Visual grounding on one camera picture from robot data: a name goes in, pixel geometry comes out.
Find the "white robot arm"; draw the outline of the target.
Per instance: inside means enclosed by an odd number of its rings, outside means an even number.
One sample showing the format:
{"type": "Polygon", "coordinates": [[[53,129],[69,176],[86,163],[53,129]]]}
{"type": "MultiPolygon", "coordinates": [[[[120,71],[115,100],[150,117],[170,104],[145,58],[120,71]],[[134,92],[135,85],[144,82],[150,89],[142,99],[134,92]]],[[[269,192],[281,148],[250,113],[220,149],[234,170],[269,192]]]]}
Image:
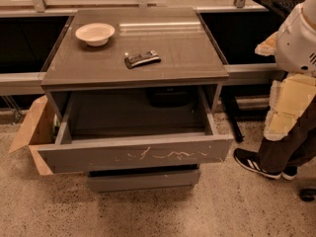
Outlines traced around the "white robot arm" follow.
{"type": "Polygon", "coordinates": [[[276,67],[287,72],[281,82],[273,82],[265,121],[264,137],[279,141],[288,136],[316,96],[316,0],[297,4],[255,52],[273,55],[276,67]]]}

